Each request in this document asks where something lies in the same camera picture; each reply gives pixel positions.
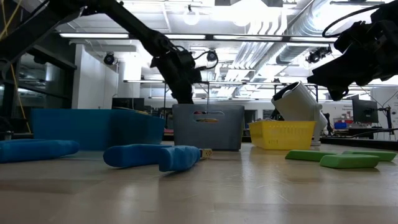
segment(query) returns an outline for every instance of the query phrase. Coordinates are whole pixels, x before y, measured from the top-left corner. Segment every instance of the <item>gray plastic bin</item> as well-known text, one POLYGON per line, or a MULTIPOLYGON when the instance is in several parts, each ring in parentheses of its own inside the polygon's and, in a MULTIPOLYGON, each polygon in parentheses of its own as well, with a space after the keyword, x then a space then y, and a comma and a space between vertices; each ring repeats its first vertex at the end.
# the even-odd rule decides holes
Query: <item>gray plastic bin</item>
POLYGON ((241 105, 173 105, 174 144, 238 151, 243 121, 241 105))

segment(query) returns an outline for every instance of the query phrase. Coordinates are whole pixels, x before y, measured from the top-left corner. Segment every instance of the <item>fluorescent light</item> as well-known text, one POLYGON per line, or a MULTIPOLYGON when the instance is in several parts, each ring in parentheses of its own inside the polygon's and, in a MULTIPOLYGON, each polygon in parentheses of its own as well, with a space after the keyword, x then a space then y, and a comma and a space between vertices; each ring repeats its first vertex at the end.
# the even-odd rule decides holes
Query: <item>fluorescent light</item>
POLYGON ((215 40, 281 41, 282 37, 261 35, 214 35, 215 40))
POLYGON ((328 42, 334 43, 337 38, 323 38, 323 37, 291 37, 290 41, 292 42, 328 42))
POLYGON ((164 83, 162 80, 125 80, 128 83, 164 83))
POLYGON ((209 84, 242 85, 243 82, 209 82, 209 84))
MULTIPOLYGON (((129 34, 101 34, 101 33, 60 33, 61 37, 71 39, 130 39, 129 34)), ((204 40, 205 35, 198 34, 166 34, 172 40, 204 40)))
POLYGON ((149 99, 158 99, 158 100, 164 100, 163 96, 150 96, 148 97, 149 99))
POLYGON ((318 100, 319 102, 352 102, 352 100, 339 100, 339 101, 333 101, 333 100, 318 100))
POLYGON ((174 40, 204 40, 206 38, 205 35, 196 35, 196 34, 165 34, 166 37, 174 40))
POLYGON ((316 44, 316 43, 286 43, 292 47, 329 47, 329 44, 316 44))
POLYGON ((283 84, 283 83, 255 83, 255 82, 248 82, 247 85, 276 85, 276 84, 283 84))
POLYGON ((255 70, 254 69, 240 69, 240 68, 230 68, 229 70, 231 70, 231 71, 244 71, 244 72, 255 72, 255 70))
POLYGON ((128 39, 129 34, 85 34, 85 33, 60 33, 64 38, 79 39, 128 39))
POLYGON ((229 98, 229 100, 255 100, 255 99, 250 99, 250 98, 229 98))

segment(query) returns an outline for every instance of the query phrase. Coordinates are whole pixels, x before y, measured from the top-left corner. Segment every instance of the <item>blue toy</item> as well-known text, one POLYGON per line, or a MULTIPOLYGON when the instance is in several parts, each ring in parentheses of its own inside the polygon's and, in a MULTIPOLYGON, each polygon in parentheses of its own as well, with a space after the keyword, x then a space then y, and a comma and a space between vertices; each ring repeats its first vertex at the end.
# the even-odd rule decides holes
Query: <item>blue toy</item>
POLYGON ((105 151, 104 161, 113 167, 135 167, 158 164, 159 170, 183 171, 200 160, 200 149, 193 146, 133 144, 113 146, 105 151))
POLYGON ((80 145, 75 141, 21 139, 0 141, 0 163, 56 159, 74 154, 80 145))

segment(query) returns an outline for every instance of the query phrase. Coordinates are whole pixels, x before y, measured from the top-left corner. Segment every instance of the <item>camera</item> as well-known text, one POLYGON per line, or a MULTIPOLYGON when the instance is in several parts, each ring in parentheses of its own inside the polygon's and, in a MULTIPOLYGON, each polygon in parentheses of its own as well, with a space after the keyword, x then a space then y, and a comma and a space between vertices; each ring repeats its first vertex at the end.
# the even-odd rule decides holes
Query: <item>camera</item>
POLYGON ((106 65, 114 65, 118 62, 116 57, 114 56, 114 52, 108 52, 106 53, 106 56, 104 58, 104 63, 106 65))

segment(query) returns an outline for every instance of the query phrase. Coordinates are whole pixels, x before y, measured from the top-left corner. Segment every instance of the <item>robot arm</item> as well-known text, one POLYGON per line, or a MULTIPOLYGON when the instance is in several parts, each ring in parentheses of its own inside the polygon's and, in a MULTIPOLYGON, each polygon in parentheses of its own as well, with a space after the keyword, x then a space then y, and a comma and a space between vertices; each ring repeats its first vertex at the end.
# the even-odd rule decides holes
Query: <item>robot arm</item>
POLYGON ((163 34, 145 26, 116 0, 49 0, 45 9, 0 41, 0 69, 11 63, 44 39, 60 24, 80 16, 105 13, 137 38, 154 57, 151 67, 157 67, 178 103, 193 103, 192 84, 201 81, 200 70, 190 52, 177 48, 163 34))
POLYGON ((398 1, 348 14, 330 24, 323 36, 338 36, 334 46, 343 55, 312 70, 313 75, 307 80, 327 87, 333 100, 346 96, 353 82, 363 86, 374 79, 385 81, 398 74, 398 1), (337 22, 376 8, 371 24, 358 21, 341 34, 326 35, 337 22))

